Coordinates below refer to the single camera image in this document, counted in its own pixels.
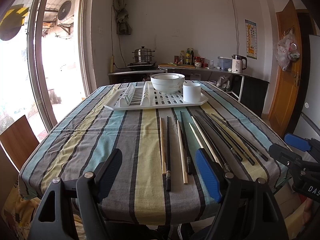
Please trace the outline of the wooden cutting board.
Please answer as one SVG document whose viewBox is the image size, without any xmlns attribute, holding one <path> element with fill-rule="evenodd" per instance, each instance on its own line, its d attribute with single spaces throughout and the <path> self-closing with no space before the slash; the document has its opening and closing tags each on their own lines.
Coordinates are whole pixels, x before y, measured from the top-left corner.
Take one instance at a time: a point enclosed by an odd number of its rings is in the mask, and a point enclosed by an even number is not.
<svg viewBox="0 0 320 240">
<path fill-rule="evenodd" d="M 161 63 L 158 65 L 159 68 L 182 68 L 182 69 L 195 69 L 196 67 L 185 64 L 174 64 L 172 62 L 169 63 Z"/>
</svg>

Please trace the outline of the white electric kettle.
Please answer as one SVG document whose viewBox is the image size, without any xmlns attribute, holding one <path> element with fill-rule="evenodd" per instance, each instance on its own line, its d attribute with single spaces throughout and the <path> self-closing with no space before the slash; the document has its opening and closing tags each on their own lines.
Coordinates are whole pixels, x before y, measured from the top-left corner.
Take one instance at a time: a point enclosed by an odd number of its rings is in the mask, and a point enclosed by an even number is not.
<svg viewBox="0 0 320 240">
<path fill-rule="evenodd" d="M 232 72 L 242 73 L 247 68 L 247 58 L 241 55 L 232 55 Z"/>
</svg>

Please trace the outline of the striped tablecloth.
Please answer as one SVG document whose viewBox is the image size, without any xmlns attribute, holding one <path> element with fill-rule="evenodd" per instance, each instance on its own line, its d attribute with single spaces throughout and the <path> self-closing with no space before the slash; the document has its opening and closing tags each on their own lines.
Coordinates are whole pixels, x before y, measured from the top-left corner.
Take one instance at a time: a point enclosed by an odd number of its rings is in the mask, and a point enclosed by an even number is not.
<svg viewBox="0 0 320 240">
<path fill-rule="evenodd" d="M 19 174 L 19 193 L 24 199 L 42 197 L 53 178 L 78 179 L 96 169 L 118 148 L 123 162 L 101 208 L 108 219 L 148 225 L 181 224 L 212 217 L 217 202 L 209 196 L 199 170 L 184 185 L 178 142 L 177 120 L 183 113 L 189 151 L 194 155 L 199 145 L 189 127 L 196 110 L 215 114 L 242 134 L 268 161 L 247 149 L 255 161 L 239 161 L 225 143 L 210 131 L 218 149 L 240 179 L 264 178 L 272 191 L 289 179 L 288 168 L 272 159 L 268 149 L 283 144 L 282 139 L 257 115 L 210 82 L 201 88 L 208 101 L 200 107 L 112 111 L 104 103 L 118 88 L 127 84 L 98 88 L 57 124 L 29 159 Z M 170 118 L 171 191 L 166 190 L 162 174 L 160 118 L 163 119 L 165 161 L 167 169 L 167 117 Z"/>
</svg>

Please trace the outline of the white utensil cup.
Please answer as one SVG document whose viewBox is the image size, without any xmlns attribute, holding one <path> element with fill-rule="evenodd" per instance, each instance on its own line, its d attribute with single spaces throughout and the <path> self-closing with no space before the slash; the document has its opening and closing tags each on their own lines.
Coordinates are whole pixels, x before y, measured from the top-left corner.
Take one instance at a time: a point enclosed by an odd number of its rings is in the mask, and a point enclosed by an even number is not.
<svg viewBox="0 0 320 240">
<path fill-rule="evenodd" d="M 201 85 L 199 83 L 183 83 L 183 101 L 188 103 L 197 103 L 201 100 Z"/>
</svg>

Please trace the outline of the metal kitchen shelf table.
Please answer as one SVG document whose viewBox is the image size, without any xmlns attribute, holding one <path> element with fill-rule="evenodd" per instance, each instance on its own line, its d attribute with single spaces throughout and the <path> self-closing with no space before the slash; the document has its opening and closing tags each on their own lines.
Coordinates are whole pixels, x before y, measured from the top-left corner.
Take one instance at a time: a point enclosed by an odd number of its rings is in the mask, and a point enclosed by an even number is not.
<svg viewBox="0 0 320 240">
<path fill-rule="evenodd" d="M 160 92 L 176 93 L 182 89 L 185 80 L 191 81 L 218 81 L 219 77 L 225 76 L 230 81 L 230 86 L 225 88 L 227 93 L 232 94 L 235 99 L 240 101 L 244 98 L 245 75 L 233 73 L 217 68 L 201 68 L 188 66 L 172 66 L 160 64 L 157 68 L 148 66 L 136 66 L 133 70 L 124 72 L 114 72 L 109 75 L 112 84 L 125 82 L 150 81 L 155 85 L 155 89 Z"/>
</svg>

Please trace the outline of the dark sauce bottle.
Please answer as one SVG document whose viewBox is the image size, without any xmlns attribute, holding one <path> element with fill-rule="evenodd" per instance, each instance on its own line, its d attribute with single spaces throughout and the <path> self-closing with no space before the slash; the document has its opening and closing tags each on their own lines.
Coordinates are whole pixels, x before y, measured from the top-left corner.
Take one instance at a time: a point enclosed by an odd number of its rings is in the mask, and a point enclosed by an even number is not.
<svg viewBox="0 0 320 240">
<path fill-rule="evenodd" d="M 193 66 L 194 62 L 195 62 L 195 60 L 194 60 L 194 49 L 191 48 L 190 49 L 190 64 Z"/>
</svg>

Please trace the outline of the hanging plastic bags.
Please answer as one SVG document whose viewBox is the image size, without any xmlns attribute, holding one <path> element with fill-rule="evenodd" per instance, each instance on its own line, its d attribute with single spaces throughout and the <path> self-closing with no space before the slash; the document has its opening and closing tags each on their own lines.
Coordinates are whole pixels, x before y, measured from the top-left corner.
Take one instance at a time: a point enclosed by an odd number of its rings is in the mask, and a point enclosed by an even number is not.
<svg viewBox="0 0 320 240">
<path fill-rule="evenodd" d="M 284 32 L 283 37 L 275 46 L 274 55 L 282 71 L 286 71 L 291 62 L 296 62 L 300 58 L 293 28 Z"/>
</svg>

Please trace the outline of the black induction stove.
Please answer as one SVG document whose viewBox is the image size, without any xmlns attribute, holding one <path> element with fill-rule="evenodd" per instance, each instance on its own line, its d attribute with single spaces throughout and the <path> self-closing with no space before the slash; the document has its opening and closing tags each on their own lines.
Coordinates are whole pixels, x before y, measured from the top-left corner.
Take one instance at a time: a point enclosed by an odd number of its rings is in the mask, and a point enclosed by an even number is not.
<svg viewBox="0 0 320 240">
<path fill-rule="evenodd" d="M 127 67 L 134 71 L 154 70 L 156 62 L 136 62 L 130 63 Z"/>
</svg>

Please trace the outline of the clear plastic storage box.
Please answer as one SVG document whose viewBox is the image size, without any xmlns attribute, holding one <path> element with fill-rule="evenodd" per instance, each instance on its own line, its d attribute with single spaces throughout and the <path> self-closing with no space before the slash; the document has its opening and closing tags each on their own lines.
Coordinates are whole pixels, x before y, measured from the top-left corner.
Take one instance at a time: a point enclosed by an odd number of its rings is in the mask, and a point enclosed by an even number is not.
<svg viewBox="0 0 320 240">
<path fill-rule="evenodd" d="M 232 67 L 232 59 L 222 56 L 218 56 L 217 59 L 217 66 L 221 70 L 229 70 Z"/>
</svg>

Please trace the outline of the green oil bottle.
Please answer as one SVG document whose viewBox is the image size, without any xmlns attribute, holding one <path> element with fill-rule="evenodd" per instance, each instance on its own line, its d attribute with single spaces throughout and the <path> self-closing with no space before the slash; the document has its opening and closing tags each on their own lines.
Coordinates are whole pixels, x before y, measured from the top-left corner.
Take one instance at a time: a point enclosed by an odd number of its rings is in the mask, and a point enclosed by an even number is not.
<svg viewBox="0 0 320 240">
<path fill-rule="evenodd" d="M 185 53 L 185 64 L 190 64 L 190 49 L 188 48 Z"/>
</svg>

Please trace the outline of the white plastic dish rack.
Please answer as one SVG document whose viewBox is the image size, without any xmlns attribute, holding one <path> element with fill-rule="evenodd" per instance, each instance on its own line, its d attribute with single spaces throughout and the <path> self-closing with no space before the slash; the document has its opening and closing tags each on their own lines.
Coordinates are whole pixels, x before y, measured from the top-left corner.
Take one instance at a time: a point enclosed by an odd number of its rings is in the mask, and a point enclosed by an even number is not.
<svg viewBox="0 0 320 240">
<path fill-rule="evenodd" d="M 183 100 L 183 90 L 173 94 L 165 94 L 153 88 L 150 81 L 137 86 L 130 83 L 126 88 L 118 88 L 104 103 L 104 107 L 113 111 L 130 111 L 141 109 L 159 109 L 175 107 L 201 106 L 208 98 L 201 93 L 198 102 Z"/>
</svg>

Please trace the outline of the wooden door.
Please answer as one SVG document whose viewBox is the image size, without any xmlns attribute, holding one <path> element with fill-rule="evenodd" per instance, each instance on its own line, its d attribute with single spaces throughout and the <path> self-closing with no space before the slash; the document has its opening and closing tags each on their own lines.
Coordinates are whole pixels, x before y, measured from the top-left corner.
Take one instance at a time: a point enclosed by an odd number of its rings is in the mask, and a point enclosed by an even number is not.
<svg viewBox="0 0 320 240">
<path fill-rule="evenodd" d="M 276 88 L 268 114 L 272 129 L 280 137 L 283 137 L 287 132 L 291 133 L 295 130 L 298 121 L 296 113 L 298 113 L 299 84 L 302 71 L 302 37 L 293 0 L 289 0 L 284 9 L 276 13 L 276 16 L 279 40 L 285 31 L 293 28 L 300 53 L 300 58 L 296 62 L 291 62 L 286 71 L 282 71 L 278 66 Z"/>
</svg>

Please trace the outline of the wooden chair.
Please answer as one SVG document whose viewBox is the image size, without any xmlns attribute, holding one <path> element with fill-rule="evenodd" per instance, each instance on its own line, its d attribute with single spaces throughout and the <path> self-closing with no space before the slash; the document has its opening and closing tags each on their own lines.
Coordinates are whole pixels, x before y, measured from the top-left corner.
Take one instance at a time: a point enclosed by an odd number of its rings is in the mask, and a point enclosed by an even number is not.
<svg viewBox="0 0 320 240">
<path fill-rule="evenodd" d="M 39 145 L 25 115 L 16 120 L 1 134 L 1 144 L 13 164 L 20 171 Z"/>
</svg>

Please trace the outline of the giraffe wall poster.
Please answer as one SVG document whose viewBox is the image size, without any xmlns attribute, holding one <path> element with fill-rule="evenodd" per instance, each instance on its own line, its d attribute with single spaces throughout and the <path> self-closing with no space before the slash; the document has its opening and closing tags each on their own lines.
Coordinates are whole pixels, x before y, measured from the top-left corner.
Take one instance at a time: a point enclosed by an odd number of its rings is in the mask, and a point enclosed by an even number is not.
<svg viewBox="0 0 320 240">
<path fill-rule="evenodd" d="M 246 27 L 246 55 L 251 59 L 257 59 L 257 25 L 256 23 L 245 20 Z"/>
</svg>

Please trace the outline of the white refrigerator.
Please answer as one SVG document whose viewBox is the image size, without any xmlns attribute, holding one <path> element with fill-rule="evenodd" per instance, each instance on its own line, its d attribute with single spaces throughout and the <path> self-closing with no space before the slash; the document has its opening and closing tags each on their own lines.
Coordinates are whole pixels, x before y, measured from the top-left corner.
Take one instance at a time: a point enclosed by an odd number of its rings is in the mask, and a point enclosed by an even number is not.
<svg viewBox="0 0 320 240">
<path fill-rule="evenodd" d="M 319 36 L 310 35 L 310 74 L 303 108 L 294 134 L 319 140 Z"/>
</svg>

